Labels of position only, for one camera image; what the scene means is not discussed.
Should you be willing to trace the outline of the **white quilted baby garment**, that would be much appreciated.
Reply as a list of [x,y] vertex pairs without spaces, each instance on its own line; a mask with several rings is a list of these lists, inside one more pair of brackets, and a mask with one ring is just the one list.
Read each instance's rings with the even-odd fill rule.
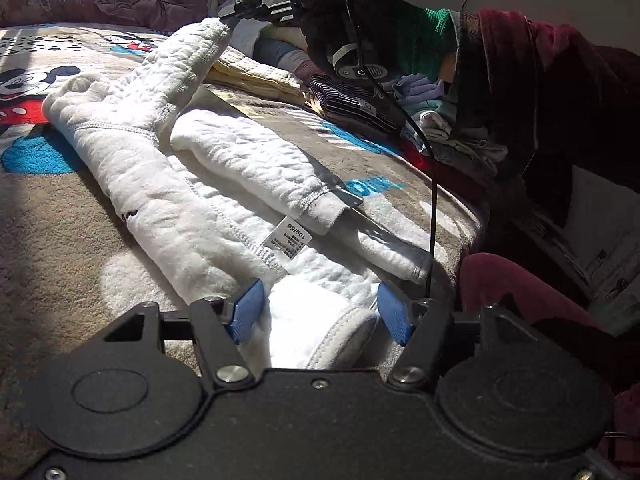
[[43,114],[183,301],[262,280],[266,310],[240,345],[251,368],[352,364],[378,285],[426,283],[427,236],[402,214],[379,222],[315,159],[203,87],[230,35],[216,18],[186,25],[116,80],[67,81]]

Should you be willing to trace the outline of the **Mickey Mouse fleece blanket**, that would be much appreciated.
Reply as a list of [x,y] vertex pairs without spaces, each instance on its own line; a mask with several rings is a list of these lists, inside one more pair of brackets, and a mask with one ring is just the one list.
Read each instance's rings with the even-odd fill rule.
[[[24,383],[48,356],[70,351],[143,300],[177,310],[181,299],[116,218],[64,138],[41,117],[47,93],[79,72],[118,77],[162,36],[135,27],[63,24],[7,28],[1,78],[1,474],[14,479],[46,450],[27,425]],[[337,175],[364,208],[409,242],[433,248],[433,292],[454,298],[461,259],[482,238],[483,211],[462,202],[448,167],[439,185],[397,148],[360,139],[304,106],[205,84],[198,100],[244,115],[296,144]]]

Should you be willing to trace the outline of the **navy striped garment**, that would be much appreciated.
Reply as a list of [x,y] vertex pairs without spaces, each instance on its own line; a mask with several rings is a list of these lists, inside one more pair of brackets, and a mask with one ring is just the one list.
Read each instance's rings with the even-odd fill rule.
[[314,75],[307,84],[310,105],[336,124],[369,128],[398,136],[405,119],[389,102],[366,88],[326,75]]

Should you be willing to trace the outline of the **pile of mixed clothes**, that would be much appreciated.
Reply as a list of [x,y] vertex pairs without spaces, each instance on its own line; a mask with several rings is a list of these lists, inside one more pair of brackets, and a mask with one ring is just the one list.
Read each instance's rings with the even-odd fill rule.
[[408,75],[393,81],[390,91],[430,142],[439,162],[481,185],[497,177],[508,149],[492,140],[486,128],[465,127],[457,120],[457,96],[450,84]]

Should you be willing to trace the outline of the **folded cream quilted cloth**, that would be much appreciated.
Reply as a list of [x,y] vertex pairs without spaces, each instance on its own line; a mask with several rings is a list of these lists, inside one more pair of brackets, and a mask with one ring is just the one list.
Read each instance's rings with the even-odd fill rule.
[[304,106],[308,98],[306,86],[294,74],[259,63],[232,47],[221,53],[204,82],[299,106]]

